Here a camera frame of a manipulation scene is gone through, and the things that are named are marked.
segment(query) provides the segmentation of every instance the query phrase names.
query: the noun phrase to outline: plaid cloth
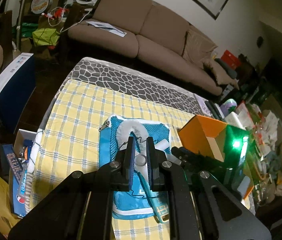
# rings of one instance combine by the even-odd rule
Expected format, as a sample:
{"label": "plaid cloth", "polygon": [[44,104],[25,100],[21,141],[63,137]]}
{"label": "plaid cloth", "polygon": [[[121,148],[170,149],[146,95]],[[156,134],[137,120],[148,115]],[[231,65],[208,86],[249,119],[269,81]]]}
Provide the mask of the plaid cloth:
{"label": "plaid cloth", "polygon": [[[30,194],[30,208],[76,170],[97,170],[99,127],[111,114],[160,121],[171,130],[171,145],[181,146],[177,129],[193,114],[169,106],[68,80],[59,94],[43,132]],[[169,239],[169,223],[154,217],[112,220],[116,239]]]}

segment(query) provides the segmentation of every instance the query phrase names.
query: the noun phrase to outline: red box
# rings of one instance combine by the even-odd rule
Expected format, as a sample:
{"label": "red box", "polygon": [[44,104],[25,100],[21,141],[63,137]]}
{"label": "red box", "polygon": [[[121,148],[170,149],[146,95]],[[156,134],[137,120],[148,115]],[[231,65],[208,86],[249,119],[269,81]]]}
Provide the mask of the red box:
{"label": "red box", "polygon": [[221,59],[234,70],[242,64],[239,59],[228,50],[223,53]]}

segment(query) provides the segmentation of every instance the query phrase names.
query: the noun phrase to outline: sofa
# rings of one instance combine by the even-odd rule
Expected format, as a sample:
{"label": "sofa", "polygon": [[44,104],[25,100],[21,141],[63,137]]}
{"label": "sofa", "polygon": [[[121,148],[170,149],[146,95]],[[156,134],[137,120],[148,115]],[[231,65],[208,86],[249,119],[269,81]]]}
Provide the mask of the sofa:
{"label": "sofa", "polygon": [[216,96],[222,93],[222,85],[236,85],[210,59],[217,46],[161,4],[152,0],[98,0],[90,20],[109,23],[126,35],[95,28],[84,20],[68,30],[68,39],[136,58]]}

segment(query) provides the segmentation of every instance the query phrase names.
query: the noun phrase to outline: glowing green led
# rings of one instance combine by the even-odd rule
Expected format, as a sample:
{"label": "glowing green led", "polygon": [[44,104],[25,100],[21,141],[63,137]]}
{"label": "glowing green led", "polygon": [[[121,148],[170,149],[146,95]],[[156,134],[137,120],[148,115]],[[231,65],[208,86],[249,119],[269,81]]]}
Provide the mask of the glowing green led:
{"label": "glowing green led", "polygon": [[232,143],[233,148],[239,148],[241,146],[240,140],[234,140]]}

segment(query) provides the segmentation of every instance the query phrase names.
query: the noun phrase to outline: screw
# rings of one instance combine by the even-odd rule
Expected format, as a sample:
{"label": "screw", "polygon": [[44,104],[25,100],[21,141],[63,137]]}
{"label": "screw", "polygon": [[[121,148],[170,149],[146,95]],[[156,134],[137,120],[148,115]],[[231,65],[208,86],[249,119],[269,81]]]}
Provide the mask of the screw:
{"label": "screw", "polygon": [[163,166],[163,167],[166,167],[166,168],[170,168],[170,167],[172,166],[172,163],[169,162],[169,161],[164,161],[164,162],[162,163],[162,166]]}
{"label": "screw", "polygon": [[207,171],[201,171],[200,176],[204,179],[207,179],[208,177],[210,177],[210,174]]}
{"label": "screw", "polygon": [[81,177],[81,174],[82,174],[81,171],[74,171],[71,173],[71,176],[75,179],[78,179]]}
{"label": "screw", "polygon": [[111,167],[111,168],[117,168],[117,167],[119,167],[119,166],[120,166],[120,163],[118,163],[118,162],[116,162],[116,161],[110,162],[110,167]]}

